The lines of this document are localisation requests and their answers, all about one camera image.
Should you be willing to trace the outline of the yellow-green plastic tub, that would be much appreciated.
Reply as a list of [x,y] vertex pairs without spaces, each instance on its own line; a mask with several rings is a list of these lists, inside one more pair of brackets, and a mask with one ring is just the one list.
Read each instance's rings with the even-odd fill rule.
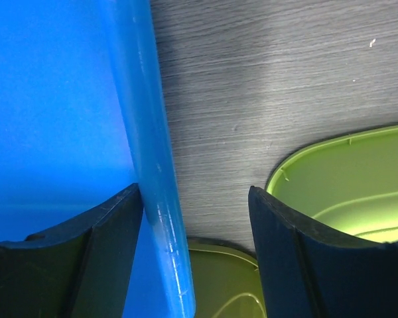
[[398,125],[301,148],[279,164],[266,190],[341,232],[398,241]]

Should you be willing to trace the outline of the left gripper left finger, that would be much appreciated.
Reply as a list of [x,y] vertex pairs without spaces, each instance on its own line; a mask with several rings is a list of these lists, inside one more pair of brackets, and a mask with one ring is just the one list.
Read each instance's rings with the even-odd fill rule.
[[0,242],[0,317],[121,317],[143,216],[139,186]]

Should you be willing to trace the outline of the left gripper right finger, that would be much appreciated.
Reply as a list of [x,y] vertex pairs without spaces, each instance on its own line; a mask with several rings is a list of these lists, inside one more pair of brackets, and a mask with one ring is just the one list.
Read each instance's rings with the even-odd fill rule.
[[248,207],[269,317],[398,317],[398,241],[343,233],[260,187]]

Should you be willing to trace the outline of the olive perforated plastic tub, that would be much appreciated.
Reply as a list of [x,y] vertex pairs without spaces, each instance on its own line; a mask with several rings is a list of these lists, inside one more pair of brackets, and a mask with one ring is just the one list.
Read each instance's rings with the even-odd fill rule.
[[266,317],[256,257],[224,241],[189,238],[196,317]]

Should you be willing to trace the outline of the blue plastic tub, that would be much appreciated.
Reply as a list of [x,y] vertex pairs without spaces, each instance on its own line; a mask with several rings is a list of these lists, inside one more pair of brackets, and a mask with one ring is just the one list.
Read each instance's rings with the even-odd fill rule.
[[0,242],[139,186],[121,317],[196,302],[148,1],[0,1]]

